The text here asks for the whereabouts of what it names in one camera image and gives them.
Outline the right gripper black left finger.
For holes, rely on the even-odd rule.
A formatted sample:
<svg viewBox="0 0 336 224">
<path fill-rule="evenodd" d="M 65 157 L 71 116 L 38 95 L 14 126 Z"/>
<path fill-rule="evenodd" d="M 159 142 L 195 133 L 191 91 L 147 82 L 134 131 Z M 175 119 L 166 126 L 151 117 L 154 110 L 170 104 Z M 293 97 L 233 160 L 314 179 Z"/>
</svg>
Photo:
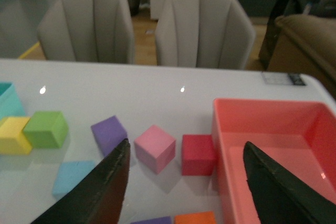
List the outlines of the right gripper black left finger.
<svg viewBox="0 0 336 224">
<path fill-rule="evenodd" d="M 118 223 L 128 184 L 130 154 L 126 138 L 33 223 Z"/>
</svg>

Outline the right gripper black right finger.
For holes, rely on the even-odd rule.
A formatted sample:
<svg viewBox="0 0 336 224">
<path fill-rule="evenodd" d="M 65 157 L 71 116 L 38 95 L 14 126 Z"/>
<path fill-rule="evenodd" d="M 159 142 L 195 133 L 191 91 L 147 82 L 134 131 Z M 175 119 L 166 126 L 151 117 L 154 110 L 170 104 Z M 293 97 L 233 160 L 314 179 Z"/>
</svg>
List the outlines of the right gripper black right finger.
<svg viewBox="0 0 336 224">
<path fill-rule="evenodd" d="M 243 161 L 247 184 L 261 223 L 335 223 L 335 204 L 252 142 Z"/>
</svg>

